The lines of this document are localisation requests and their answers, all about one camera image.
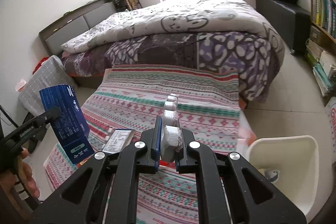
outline blue box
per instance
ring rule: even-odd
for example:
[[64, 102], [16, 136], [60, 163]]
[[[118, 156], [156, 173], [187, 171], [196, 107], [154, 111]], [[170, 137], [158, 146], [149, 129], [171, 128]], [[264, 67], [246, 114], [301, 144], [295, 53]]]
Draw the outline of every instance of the blue box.
[[91, 156], [94, 151], [87, 140], [90, 128], [79, 107], [74, 88], [65, 84], [55, 85], [40, 90], [40, 95], [46, 111], [54, 106], [61, 109], [60, 116], [50, 124], [71, 162], [76, 165]]

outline patterned blanket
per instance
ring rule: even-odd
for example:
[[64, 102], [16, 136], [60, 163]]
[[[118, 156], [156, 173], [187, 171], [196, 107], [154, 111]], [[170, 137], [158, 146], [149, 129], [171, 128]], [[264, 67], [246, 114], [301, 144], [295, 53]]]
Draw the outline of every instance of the patterned blanket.
[[164, 1], [143, 9], [115, 13], [61, 48], [77, 53], [108, 42], [156, 33], [219, 31], [260, 35], [272, 44], [282, 62], [284, 48], [280, 35], [243, 0]]
[[234, 69], [239, 92], [247, 100], [267, 97], [268, 87], [282, 60], [271, 43], [259, 35], [242, 32], [165, 33], [130, 38], [86, 52], [63, 52], [62, 62], [71, 76], [103, 75], [122, 64], [165, 64], [221, 73]]
[[[180, 125], [195, 139], [219, 153], [236, 150], [239, 129], [238, 76], [220, 75], [174, 66], [116, 66], [107, 69], [97, 91], [82, 111], [90, 127], [88, 140], [95, 151], [103, 146], [109, 127], [141, 132], [154, 127], [170, 93], [180, 95]], [[77, 168], [57, 144], [45, 162], [45, 172], [56, 189]], [[198, 223], [193, 174], [179, 175], [172, 166], [160, 166], [156, 175], [140, 175], [137, 224]]]

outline finger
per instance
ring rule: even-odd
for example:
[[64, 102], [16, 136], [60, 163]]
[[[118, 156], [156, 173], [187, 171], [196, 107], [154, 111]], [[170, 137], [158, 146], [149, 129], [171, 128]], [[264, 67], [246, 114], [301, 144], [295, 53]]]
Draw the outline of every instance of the finger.
[[26, 188], [32, 196], [36, 198], [40, 197], [40, 190], [37, 188], [36, 182], [33, 178], [26, 182]]
[[23, 148], [23, 151], [21, 152], [21, 157], [24, 159], [24, 158], [27, 158], [29, 155], [29, 152], [26, 148]]
[[32, 175], [33, 175], [33, 171], [31, 169], [31, 167], [29, 166], [29, 164], [23, 162], [22, 163], [22, 168], [23, 168], [24, 174], [27, 176], [27, 179], [31, 178]]
[[26, 187], [30, 193], [34, 193], [37, 189], [35, 180], [34, 179], [27, 180]]
[[34, 197], [36, 197], [36, 198], [40, 197], [40, 190], [38, 188], [36, 188], [36, 190], [34, 192]]

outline white duvet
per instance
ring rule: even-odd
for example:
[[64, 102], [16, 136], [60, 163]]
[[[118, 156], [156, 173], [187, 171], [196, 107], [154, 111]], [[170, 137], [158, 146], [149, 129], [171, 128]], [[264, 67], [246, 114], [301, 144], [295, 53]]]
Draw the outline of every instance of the white duvet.
[[268, 39], [283, 60], [283, 41], [271, 24], [243, 0], [164, 1], [115, 13], [89, 31], [64, 43], [69, 53], [155, 33], [240, 31]]

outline wooden shelf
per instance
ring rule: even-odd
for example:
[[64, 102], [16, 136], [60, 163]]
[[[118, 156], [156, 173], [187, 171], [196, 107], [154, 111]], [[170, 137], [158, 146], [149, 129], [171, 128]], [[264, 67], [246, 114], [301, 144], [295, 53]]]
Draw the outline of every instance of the wooden shelf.
[[324, 32], [324, 33], [327, 35], [327, 37], [329, 37], [329, 38], [331, 39], [332, 42], [336, 43], [336, 39], [333, 38], [332, 35], [331, 35], [330, 33], [328, 33], [325, 29], [323, 29], [321, 26], [317, 25], [317, 24], [316, 24], [315, 22], [313, 22], [312, 20], [311, 20], [311, 23], [312, 23], [315, 27], [319, 28], [322, 32]]

